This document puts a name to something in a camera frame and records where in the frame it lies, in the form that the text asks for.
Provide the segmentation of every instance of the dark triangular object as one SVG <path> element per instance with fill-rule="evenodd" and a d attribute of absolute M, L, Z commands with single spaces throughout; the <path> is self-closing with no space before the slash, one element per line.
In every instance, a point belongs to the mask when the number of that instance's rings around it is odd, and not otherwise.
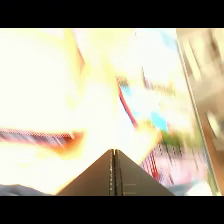
<path fill-rule="evenodd" d="M 115 150 L 117 193 L 123 196 L 173 196 L 120 150 Z"/>
<path fill-rule="evenodd" d="M 113 151 L 104 153 L 96 162 L 65 187 L 58 196 L 113 196 Z"/>

